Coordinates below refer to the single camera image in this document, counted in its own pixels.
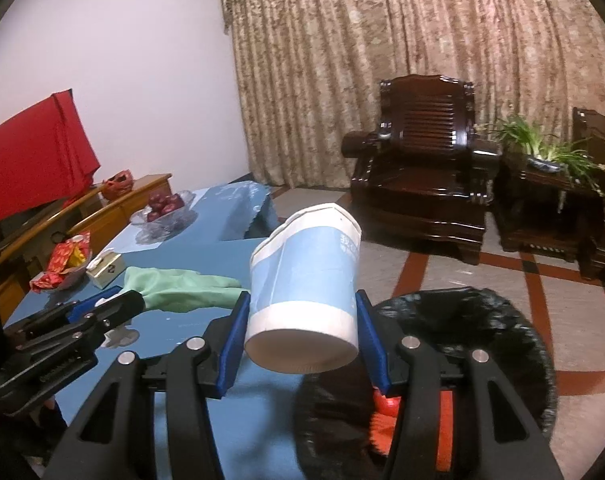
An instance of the green cloth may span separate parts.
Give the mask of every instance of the green cloth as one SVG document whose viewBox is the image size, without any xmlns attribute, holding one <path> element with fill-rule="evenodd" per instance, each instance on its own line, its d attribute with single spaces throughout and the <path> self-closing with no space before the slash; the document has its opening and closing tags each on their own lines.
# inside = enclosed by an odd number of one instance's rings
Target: green cloth
<svg viewBox="0 0 605 480">
<path fill-rule="evenodd" d="M 128 267 L 124 288 L 142 294 L 145 310 L 185 313 L 203 306 L 233 308 L 240 282 L 224 276 L 203 276 L 195 270 Z"/>
</svg>

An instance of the chair backrest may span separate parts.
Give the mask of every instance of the chair backrest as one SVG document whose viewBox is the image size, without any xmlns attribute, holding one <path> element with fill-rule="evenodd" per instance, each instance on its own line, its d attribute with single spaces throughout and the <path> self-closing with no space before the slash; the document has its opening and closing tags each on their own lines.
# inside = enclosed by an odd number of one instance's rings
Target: chair backrest
<svg viewBox="0 0 605 480">
<path fill-rule="evenodd" d="M 405 153 L 457 158 L 473 134 L 473 84 L 442 75 L 380 83 L 380 127 Z"/>
<path fill-rule="evenodd" d="M 573 142 L 599 164 L 605 164 L 605 116 L 586 108 L 573 109 Z"/>
</svg>

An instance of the blue gripper pad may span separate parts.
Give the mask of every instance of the blue gripper pad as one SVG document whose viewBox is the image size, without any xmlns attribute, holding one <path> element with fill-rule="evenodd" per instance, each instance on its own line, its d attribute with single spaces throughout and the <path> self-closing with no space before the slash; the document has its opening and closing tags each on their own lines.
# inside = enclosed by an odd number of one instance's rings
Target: blue gripper pad
<svg viewBox="0 0 605 480">
<path fill-rule="evenodd" d="M 115 285 L 109 288 L 105 288 L 102 292 L 97 293 L 95 296 L 91 298 L 87 298 L 86 300 L 80 301 L 70 313 L 67 314 L 67 319 L 70 323 L 75 323 L 79 321 L 82 316 L 84 316 L 87 312 L 90 312 L 95 306 L 96 301 L 102 300 L 103 298 L 110 298 L 111 296 L 118 294 L 122 290 L 121 286 Z"/>
<path fill-rule="evenodd" d="M 358 314 L 358 345 L 369 373 L 371 384 L 387 395 L 391 389 L 387 351 L 385 350 L 369 310 L 371 303 L 364 291 L 355 294 L 355 304 Z"/>
<path fill-rule="evenodd" d="M 247 320 L 249 320 L 249 303 L 251 295 L 243 292 L 238 298 L 238 303 L 231 312 L 231 327 L 229 336 L 220 351 L 218 380 L 215 388 L 217 398 L 220 399 L 233 386 L 240 368 L 240 359 L 245 348 L 245 333 L 247 331 Z"/>
</svg>

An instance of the small gold box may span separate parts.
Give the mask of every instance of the small gold box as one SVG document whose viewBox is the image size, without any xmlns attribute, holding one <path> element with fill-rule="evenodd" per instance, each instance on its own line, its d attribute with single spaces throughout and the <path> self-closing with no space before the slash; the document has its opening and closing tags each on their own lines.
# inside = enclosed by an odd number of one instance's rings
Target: small gold box
<svg viewBox="0 0 605 480">
<path fill-rule="evenodd" d="M 113 280 L 115 280 L 127 265 L 124 263 L 122 254 L 107 251 L 99 254 L 87 266 L 87 274 L 91 283 L 97 288 L 105 288 Z"/>
</svg>

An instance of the paper cup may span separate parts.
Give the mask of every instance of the paper cup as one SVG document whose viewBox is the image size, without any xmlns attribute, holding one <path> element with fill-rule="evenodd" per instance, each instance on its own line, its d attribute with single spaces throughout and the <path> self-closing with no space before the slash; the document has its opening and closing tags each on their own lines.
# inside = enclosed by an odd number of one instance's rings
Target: paper cup
<svg viewBox="0 0 605 480">
<path fill-rule="evenodd" d="M 360 238 L 353 217 L 330 203 L 298 211 L 256 248 L 245 338 L 254 363 L 308 374 L 356 358 Z"/>
</svg>

